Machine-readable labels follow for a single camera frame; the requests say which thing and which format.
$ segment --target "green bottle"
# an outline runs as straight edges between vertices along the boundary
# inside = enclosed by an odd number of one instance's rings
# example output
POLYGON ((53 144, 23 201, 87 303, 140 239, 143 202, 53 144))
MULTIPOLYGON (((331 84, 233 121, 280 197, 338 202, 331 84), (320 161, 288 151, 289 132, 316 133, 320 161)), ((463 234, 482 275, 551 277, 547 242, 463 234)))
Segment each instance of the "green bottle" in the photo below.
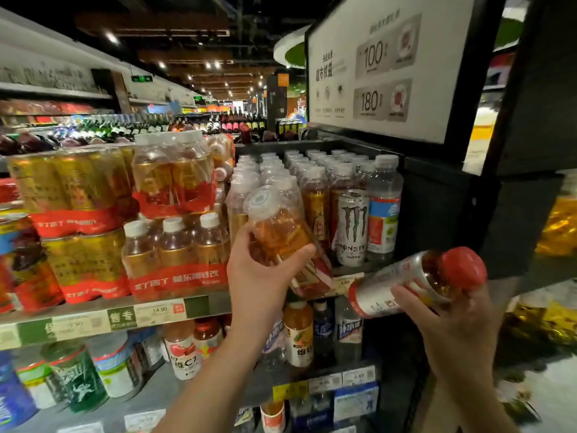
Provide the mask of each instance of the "green bottle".
POLYGON ((41 353, 68 394, 73 413, 91 412, 108 400, 106 389, 82 342, 50 343, 42 347, 41 353))

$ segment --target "ceiling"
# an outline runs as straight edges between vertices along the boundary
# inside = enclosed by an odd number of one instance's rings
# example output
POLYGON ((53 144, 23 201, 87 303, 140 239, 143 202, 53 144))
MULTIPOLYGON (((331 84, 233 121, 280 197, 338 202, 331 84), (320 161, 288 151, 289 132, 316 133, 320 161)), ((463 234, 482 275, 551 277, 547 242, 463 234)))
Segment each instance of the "ceiling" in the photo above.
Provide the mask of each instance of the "ceiling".
MULTIPOLYGON (((215 99, 242 100, 275 70, 286 70, 273 58, 275 43, 323 16, 330 2, 0 0, 0 6, 215 99)), ((304 70, 288 71, 291 81, 304 80, 304 70)))

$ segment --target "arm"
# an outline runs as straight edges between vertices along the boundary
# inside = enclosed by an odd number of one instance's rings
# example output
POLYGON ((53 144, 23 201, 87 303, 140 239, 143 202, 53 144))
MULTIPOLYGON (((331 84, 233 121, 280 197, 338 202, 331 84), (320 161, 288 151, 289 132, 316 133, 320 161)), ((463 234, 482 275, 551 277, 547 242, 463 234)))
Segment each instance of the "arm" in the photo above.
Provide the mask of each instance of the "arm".
POLYGON ((313 245, 275 267, 250 256, 250 227, 237 234, 227 265, 231 330, 167 410, 154 433, 230 432, 250 372, 282 312, 287 286, 315 253, 313 245))
POLYGON ((493 358, 500 319, 487 287, 434 314, 414 294, 395 286, 393 295, 421 331, 440 386, 453 399, 467 433, 519 433, 493 387, 493 358))

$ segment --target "orange sign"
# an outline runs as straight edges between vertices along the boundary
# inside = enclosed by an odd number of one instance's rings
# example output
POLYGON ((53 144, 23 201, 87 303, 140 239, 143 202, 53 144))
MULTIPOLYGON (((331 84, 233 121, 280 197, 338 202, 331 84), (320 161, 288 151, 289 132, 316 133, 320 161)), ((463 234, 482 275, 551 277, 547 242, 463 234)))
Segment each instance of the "orange sign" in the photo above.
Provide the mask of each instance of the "orange sign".
POLYGON ((289 84, 289 74, 288 73, 281 73, 279 74, 279 86, 288 86, 289 84))

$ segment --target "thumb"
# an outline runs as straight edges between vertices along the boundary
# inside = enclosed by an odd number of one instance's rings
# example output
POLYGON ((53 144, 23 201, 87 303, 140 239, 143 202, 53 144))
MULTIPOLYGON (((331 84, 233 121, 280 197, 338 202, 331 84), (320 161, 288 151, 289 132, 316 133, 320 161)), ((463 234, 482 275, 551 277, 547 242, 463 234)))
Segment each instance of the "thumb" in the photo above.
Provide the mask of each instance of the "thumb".
POLYGON ((397 304, 399 304, 403 311, 408 314, 408 317, 415 322, 421 334, 438 319, 438 316, 429 310, 417 296, 404 287, 393 286, 391 293, 393 293, 397 304))
POLYGON ((310 262, 310 259, 316 252, 317 249, 312 243, 301 247, 292 254, 288 260, 285 260, 277 266, 280 276, 282 276, 286 283, 289 283, 290 280, 310 262))

